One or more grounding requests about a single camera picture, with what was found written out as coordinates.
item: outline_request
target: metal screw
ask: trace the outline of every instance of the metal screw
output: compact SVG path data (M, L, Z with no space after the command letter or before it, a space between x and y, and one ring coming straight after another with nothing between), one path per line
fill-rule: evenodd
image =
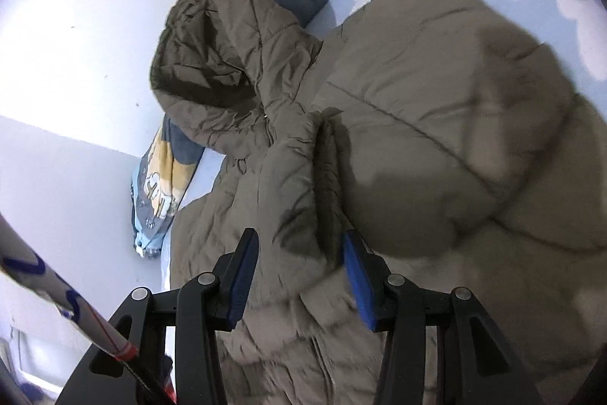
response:
M210 285L215 281L215 275L213 273L203 273L198 277L198 283L201 285Z
M472 292L470 292L466 287L457 287L454 290L455 297L457 297L461 301L467 301L472 297Z
M388 283L393 287L399 287L405 283L405 277L398 273L393 273L392 275L389 275Z
M148 296L148 289L146 289L145 287L136 288L135 290L133 290L133 292L131 292L131 297L135 301L142 301L147 296Z

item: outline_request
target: blue gripper pad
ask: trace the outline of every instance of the blue gripper pad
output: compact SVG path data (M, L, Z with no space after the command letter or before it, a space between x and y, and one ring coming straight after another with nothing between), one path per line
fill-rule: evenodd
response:
M257 266L257 257L259 256L259 237L257 237L257 232L254 229L245 229L243 238L241 238L241 242L243 241L246 245L241 255L241 262L234 283L230 289L230 309L226 318L232 329L236 328L236 323L242 319L242 315L245 313L245 305L247 304L251 282ZM241 250L237 249L233 255L237 255L237 253L241 254Z
M344 235L344 264L345 270L350 279L352 292L356 299L358 314L371 331L377 327L377 316L374 312L373 287L371 281L363 268L362 260L358 257L354 249L353 240L348 235Z

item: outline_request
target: bed sheet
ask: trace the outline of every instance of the bed sheet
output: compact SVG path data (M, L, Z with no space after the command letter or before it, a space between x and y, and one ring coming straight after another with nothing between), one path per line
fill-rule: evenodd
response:
M222 166L224 155L208 148L204 149L202 158L198 163L192 181L187 187L186 194L181 200L179 209L185 208L189 203L209 193L213 187L215 177ZM172 225L166 233L160 252L160 270L162 277L162 290L171 289L171 231Z

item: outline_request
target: puffer jacket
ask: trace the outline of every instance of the puffer jacket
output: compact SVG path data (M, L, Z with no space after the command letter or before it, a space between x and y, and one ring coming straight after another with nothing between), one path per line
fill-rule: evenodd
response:
M607 128L549 47L479 0L372 0L323 42L270 0L180 0L151 84L226 154L175 219L172 287L259 233L244 319L218 334L230 403L372 403L352 226L420 287L469 287L546 403L582 383L607 340ZM429 329L427 400L435 355Z

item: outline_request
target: red stripe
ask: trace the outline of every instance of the red stripe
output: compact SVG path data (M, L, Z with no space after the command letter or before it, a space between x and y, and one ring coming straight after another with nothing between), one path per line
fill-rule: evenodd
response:
M95 317L95 319L97 320L97 322L99 323L99 326L101 326L102 331L105 333L105 336L107 336L107 339L111 341L113 348L116 349L116 353L119 353L119 350L116 346L116 344L114 343L114 341L111 339L110 335L107 334L107 331L105 331L105 327L101 324L101 321L99 320L99 318L97 317L97 314L95 313L95 310L90 306L90 304L88 302L86 302L86 305L89 306L89 310L90 312L93 314L93 316Z
M169 395L169 398L171 398L173 403L177 403L177 394L175 393L175 388L173 388L173 383L170 377L169 382L165 386L165 393Z
M117 361L129 362L133 360L138 353L137 347L131 342L127 342L122 351L120 351L114 357L116 357Z

